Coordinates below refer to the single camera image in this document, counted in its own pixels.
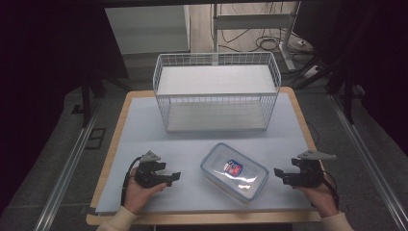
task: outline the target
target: label on container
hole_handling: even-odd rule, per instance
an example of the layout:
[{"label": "label on container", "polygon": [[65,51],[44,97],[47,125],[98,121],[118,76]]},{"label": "label on container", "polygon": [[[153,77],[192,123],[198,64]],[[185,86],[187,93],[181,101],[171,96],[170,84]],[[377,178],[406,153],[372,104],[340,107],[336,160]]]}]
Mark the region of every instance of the label on container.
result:
[{"label": "label on container", "polygon": [[234,160],[230,160],[225,164],[224,171],[232,176],[239,176],[242,172],[242,165]]}]

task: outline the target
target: wooden table edge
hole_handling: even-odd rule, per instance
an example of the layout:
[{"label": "wooden table edge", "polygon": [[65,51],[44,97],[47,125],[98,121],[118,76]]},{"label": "wooden table edge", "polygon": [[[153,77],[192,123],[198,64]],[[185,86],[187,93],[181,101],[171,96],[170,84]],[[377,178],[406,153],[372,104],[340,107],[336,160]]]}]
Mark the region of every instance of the wooden table edge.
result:
[{"label": "wooden table edge", "polygon": [[[307,123],[300,110],[300,106],[294,95],[293,89],[289,87],[280,88],[280,92],[287,93],[293,105],[294,113],[299,122],[305,141],[308,148],[316,150],[312,136],[310,134]],[[100,195],[105,187],[112,163],[119,144],[120,135],[123,130],[126,116],[129,112],[129,106],[132,103],[132,98],[135,97],[154,97],[153,90],[130,91],[123,103],[122,111],[116,124],[115,132],[112,137],[111,145],[105,159],[99,180],[90,203],[91,208],[96,208]],[[99,225],[102,222],[111,219],[113,216],[96,216],[87,215],[87,224]],[[315,210],[310,211],[265,211],[265,212],[250,212],[250,213],[209,213],[209,214],[151,214],[139,216],[135,221],[136,224],[146,225],[165,225],[165,224],[227,224],[227,223],[294,223],[294,222],[310,222],[319,221],[320,216]]]}]

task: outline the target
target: plastic container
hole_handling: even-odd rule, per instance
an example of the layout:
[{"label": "plastic container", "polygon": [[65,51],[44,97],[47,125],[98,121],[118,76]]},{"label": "plastic container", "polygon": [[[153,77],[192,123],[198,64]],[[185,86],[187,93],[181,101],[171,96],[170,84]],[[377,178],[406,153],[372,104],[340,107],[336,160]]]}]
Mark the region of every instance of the plastic container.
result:
[{"label": "plastic container", "polygon": [[163,54],[153,76],[168,132],[267,130],[280,85],[270,52]]},{"label": "plastic container", "polygon": [[225,143],[218,143],[201,162],[204,175],[241,202],[256,198],[268,170]]}]

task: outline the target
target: sleeve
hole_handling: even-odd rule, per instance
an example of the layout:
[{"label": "sleeve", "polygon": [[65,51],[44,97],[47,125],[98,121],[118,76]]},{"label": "sleeve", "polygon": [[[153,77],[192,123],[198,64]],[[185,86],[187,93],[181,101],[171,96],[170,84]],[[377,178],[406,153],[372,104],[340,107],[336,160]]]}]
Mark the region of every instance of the sleeve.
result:
[{"label": "sleeve", "polygon": [[133,221],[135,221],[136,217],[136,215],[120,206],[120,209],[115,216],[111,220],[103,222],[98,227],[97,231],[127,231],[130,229],[130,226]]},{"label": "sleeve", "polygon": [[326,231],[352,231],[353,228],[347,221],[344,213],[338,213],[335,216],[322,218],[324,230]]}]

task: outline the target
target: wire basket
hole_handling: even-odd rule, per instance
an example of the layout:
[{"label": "wire basket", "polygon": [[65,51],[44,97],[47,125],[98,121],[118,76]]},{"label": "wire basket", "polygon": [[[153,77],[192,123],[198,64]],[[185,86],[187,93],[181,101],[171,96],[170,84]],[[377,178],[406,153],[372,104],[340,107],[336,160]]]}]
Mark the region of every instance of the wire basket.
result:
[{"label": "wire basket", "polygon": [[270,52],[162,54],[153,76],[168,132],[266,130],[280,85]]}]

